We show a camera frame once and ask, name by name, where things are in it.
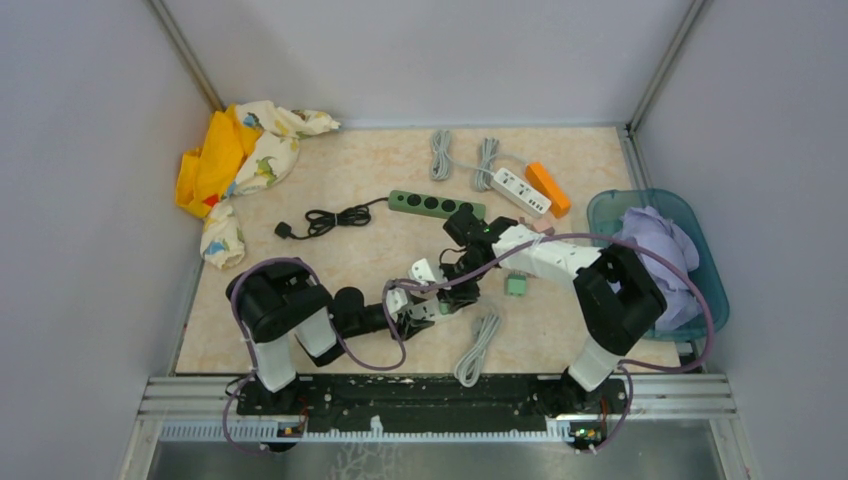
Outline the white usb power strip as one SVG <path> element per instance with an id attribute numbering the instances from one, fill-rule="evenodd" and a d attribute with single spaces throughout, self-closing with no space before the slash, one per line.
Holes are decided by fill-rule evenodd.
<path id="1" fill-rule="evenodd" d="M 490 185 L 493 190 L 534 218 L 542 217 L 552 205 L 547 197 L 506 168 L 495 172 Z"/>

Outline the orange power strip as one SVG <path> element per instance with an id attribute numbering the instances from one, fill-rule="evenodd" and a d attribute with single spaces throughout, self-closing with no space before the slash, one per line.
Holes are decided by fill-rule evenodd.
<path id="1" fill-rule="evenodd" d="M 528 163 L 525 166 L 525 177 L 534 189 L 551 201 L 549 211 L 555 218 L 562 218 L 570 212 L 570 198 L 541 163 Z"/>

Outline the small white green-plug strip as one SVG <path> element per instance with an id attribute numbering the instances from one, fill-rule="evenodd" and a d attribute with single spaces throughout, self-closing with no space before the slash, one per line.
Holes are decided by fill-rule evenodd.
<path id="1" fill-rule="evenodd" d="M 451 317 L 442 316 L 438 311 L 437 298 L 432 298 L 405 308 L 398 315 L 398 321 L 408 324 L 439 323 Z"/>

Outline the green long power strip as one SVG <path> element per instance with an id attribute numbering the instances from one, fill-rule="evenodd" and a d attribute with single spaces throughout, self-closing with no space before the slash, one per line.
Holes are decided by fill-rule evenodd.
<path id="1" fill-rule="evenodd" d="M 433 196 L 403 190 L 392 190 L 388 195 L 388 208 L 395 212 L 448 219 L 461 210 L 469 210 L 478 219 L 486 215 L 486 206 L 481 203 Z"/>

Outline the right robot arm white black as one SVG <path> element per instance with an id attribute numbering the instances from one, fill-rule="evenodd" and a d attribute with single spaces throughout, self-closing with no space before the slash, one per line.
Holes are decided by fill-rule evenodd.
<path id="1" fill-rule="evenodd" d="M 455 263 L 440 267 L 452 289 L 475 285 L 494 267 L 574 289 L 588 331 L 564 372 L 563 398 L 576 412 L 599 403 L 601 384 L 667 309 L 659 286 L 629 247 L 575 245 L 513 219 L 487 223 L 467 211 L 455 212 L 443 228 L 463 251 Z"/>

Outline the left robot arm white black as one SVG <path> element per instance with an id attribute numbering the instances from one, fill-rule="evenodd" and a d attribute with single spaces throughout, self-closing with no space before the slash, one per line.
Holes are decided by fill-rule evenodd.
<path id="1" fill-rule="evenodd" d="M 291 339 L 321 367 L 344 354 L 341 340 L 395 330 L 406 341 L 447 316 L 438 299 L 402 289 L 391 289 L 385 304 L 372 305 L 354 287 L 331 294 L 299 259 L 263 261 L 234 277 L 225 296 L 262 385 L 260 399 L 277 414 L 292 411 L 300 399 Z"/>

